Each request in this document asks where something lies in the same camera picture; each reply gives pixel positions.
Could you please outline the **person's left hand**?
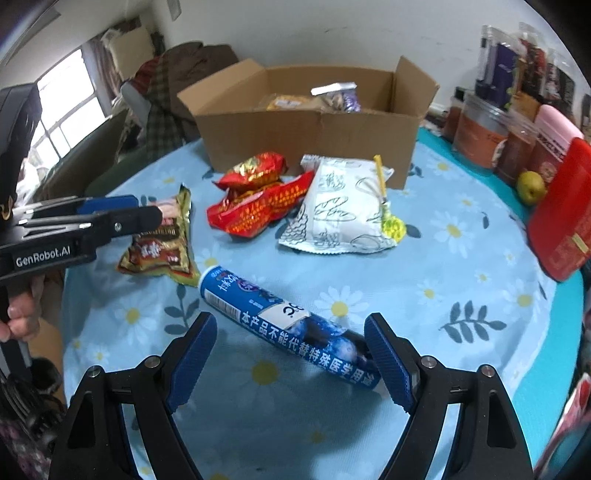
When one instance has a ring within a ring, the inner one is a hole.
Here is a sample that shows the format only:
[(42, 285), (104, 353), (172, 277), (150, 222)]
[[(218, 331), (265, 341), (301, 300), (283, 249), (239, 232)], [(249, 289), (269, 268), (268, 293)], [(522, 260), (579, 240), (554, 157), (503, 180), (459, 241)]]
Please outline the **person's left hand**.
[(1, 341), (30, 341), (40, 330), (41, 297), (44, 276), (35, 276), (8, 288), (8, 322), (1, 323)]

